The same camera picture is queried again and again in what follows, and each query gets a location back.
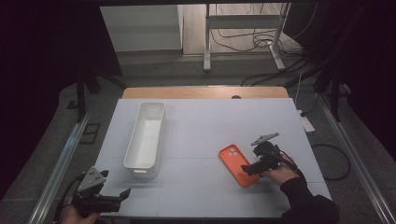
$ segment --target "white tabletop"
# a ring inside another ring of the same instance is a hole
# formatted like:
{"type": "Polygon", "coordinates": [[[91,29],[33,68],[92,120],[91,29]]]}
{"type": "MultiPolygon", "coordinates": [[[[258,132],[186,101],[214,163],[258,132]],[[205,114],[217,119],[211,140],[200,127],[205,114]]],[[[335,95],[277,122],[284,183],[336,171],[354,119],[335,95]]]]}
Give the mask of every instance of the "white tabletop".
{"type": "Polygon", "coordinates": [[[291,99],[119,100],[95,167],[109,170],[101,193],[118,196],[121,217],[280,217],[290,206],[267,178],[242,188],[219,158],[235,144],[250,162],[250,143],[271,139],[298,163],[314,195],[331,198],[291,99]],[[160,172],[149,180],[133,178],[123,166],[139,106],[165,104],[165,134],[160,172]]]}

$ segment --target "wooden edge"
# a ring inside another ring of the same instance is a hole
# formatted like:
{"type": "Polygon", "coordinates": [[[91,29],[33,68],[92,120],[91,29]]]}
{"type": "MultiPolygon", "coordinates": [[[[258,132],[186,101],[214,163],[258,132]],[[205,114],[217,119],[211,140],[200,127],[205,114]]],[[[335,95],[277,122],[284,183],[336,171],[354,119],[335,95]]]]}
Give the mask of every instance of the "wooden edge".
{"type": "Polygon", "coordinates": [[[289,98],[283,87],[136,87],[124,91],[122,99],[242,99],[289,98]]]}

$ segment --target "gray floor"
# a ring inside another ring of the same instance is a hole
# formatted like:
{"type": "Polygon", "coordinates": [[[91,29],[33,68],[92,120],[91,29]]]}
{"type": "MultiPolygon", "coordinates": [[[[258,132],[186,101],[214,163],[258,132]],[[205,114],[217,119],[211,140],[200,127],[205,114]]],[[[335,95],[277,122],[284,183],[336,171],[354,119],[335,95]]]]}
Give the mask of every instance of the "gray floor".
{"type": "MultiPolygon", "coordinates": [[[[118,77],[118,79],[130,86],[238,86],[245,77],[276,71],[272,58],[266,53],[260,55],[215,55],[210,73],[203,71],[202,57],[186,57],[174,52],[171,54],[156,52],[146,55],[122,53],[119,57],[123,77],[118,77]]],[[[290,65],[296,59],[287,58],[285,64],[290,65]]],[[[283,85],[291,78],[299,75],[300,72],[280,75],[260,84],[267,86],[283,85]]],[[[91,134],[83,134],[81,137],[81,142],[85,143],[78,145],[65,174],[64,182],[56,194],[55,202],[59,201],[65,185],[74,176],[94,165],[105,138],[106,129],[111,121],[112,113],[122,95],[120,87],[102,78],[99,78],[99,81],[102,86],[99,94],[86,92],[89,103],[93,105],[89,123],[100,123],[98,135],[91,144],[87,144],[87,142],[93,140],[91,134]]],[[[307,110],[315,102],[316,94],[312,90],[314,81],[315,77],[311,77],[302,82],[297,98],[298,108],[307,110]]],[[[290,88],[288,92],[290,97],[295,98],[297,88],[290,88]]],[[[27,162],[5,198],[0,202],[1,223],[26,223],[29,219],[75,125],[77,110],[67,109],[67,106],[70,101],[76,101],[76,99],[75,86],[65,88],[61,93],[58,110],[35,153],[27,162]]],[[[341,146],[321,104],[317,104],[307,117],[316,129],[314,133],[308,135],[311,144],[325,143],[341,146]]],[[[396,175],[394,160],[389,157],[387,151],[356,117],[348,106],[346,99],[340,101],[340,117],[349,138],[359,150],[361,159],[380,187],[389,207],[392,211],[395,211],[396,180],[391,178],[396,175]]],[[[346,161],[336,151],[326,147],[315,147],[314,153],[324,176],[339,176],[345,171],[346,161]]],[[[333,200],[340,206],[340,223],[382,223],[353,169],[345,179],[327,181],[327,184],[333,200]]],[[[54,207],[52,206],[45,223],[51,223],[53,213],[54,207]]],[[[115,223],[128,223],[128,220],[116,220],[115,223]]]]}

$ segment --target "smartphone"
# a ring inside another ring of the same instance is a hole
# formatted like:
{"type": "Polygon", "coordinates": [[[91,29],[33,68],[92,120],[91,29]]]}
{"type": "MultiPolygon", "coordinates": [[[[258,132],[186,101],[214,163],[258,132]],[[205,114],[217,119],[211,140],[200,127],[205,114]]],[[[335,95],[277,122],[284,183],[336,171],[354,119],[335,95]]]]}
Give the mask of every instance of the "smartphone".
{"type": "Polygon", "coordinates": [[[241,187],[246,188],[259,180],[259,175],[248,175],[242,170],[241,165],[250,165],[250,163],[236,145],[229,145],[222,149],[219,157],[241,187]]]}

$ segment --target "white plastic bin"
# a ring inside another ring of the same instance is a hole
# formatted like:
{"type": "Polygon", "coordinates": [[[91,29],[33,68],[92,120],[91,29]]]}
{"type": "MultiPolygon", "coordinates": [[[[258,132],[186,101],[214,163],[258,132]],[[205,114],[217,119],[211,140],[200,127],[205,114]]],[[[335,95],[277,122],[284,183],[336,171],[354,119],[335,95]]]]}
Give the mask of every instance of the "white plastic bin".
{"type": "Polygon", "coordinates": [[[124,159],[136,177],[155,177],[159,172],[165,124],[165,104],[143,103],[124,159]]]}

